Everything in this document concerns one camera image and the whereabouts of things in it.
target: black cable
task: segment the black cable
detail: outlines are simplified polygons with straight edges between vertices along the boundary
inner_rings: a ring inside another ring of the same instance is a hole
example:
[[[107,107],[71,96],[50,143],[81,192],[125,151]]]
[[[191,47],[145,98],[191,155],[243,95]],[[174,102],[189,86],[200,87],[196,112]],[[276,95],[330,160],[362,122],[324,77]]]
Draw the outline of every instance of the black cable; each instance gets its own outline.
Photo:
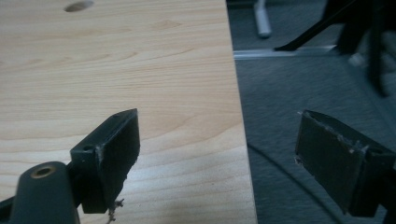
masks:
[[[266,155],[264,152],[254,147],[250,143],[247,143],[247,147],[255,151],[260,156],[264,157],[269,161],[276,169],[278,169],[283,175],[285,175],[289,180],[291,180],[295,185],[302,189],[315,203],[317,203],[320,208],[334,221],[334,223],[343,224],[343,222],[306,186],[304,186],[300,181],[298,181],[292,174],[290,174],[285,168],[283,168],[279,163],[273,160],[271,157]]]

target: wooden table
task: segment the wooden table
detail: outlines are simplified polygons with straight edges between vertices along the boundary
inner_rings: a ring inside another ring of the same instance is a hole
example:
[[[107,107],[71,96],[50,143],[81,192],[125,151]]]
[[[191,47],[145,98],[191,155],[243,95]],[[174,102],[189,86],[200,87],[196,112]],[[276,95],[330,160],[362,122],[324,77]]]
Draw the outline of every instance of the wooden table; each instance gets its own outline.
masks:
[[[0,200],[19,175],[138,108],[117,223],[255,223],[223,0],[0,1]],[[106,223],[107,215],[83,215]]]

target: screw hole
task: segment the screw hole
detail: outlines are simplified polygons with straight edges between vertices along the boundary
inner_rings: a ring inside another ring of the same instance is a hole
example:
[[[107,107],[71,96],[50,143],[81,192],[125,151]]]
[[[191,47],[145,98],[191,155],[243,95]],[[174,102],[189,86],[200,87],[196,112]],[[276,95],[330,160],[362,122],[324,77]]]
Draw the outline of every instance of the screw hole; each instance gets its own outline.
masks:
[[[81,1],[69,5],[64,9],[65,12],[77,12],[87,9],[93,5],[93,1]]]
[[[44,166],[34,170],[31,177],[34,179],[43,178],[54,173],[56,168],[54,166]]]

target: white object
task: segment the white object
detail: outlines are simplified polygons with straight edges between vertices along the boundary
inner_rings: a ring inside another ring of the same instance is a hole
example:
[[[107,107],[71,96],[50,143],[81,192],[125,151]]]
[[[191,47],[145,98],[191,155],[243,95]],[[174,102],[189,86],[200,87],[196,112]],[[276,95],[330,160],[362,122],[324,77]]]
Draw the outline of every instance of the white object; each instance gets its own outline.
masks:
[[[254,15],[256,16],[259,36],[268,38],[272,31],[265,8],[265,0],[258,0],[257,3],[254,4]]]

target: floor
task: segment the floor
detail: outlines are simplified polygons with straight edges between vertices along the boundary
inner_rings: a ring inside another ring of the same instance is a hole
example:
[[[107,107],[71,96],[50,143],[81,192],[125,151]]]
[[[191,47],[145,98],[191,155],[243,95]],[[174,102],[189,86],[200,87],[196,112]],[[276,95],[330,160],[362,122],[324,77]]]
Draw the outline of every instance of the floor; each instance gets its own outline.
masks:
[[[256,33],[252,2],[228,3],[233,49],[238,51],[271,50],[288,43],[320,19],[326,1],[267,1],[273,29],[267,39]],[[341,28],[330,27],[306,46],[333,45]],[[395,35],[387,38],[396,40]],[[396,148],[396,62],[384,56],[390,97],[383,99],[365,81],[363,44],[360,53],[354,58],[308,54],[235,60],[260,224],[382,223],[382,207],[374,218],[344,215],[294,161],[299,112],[305,109],[335,117],[383,146]]]

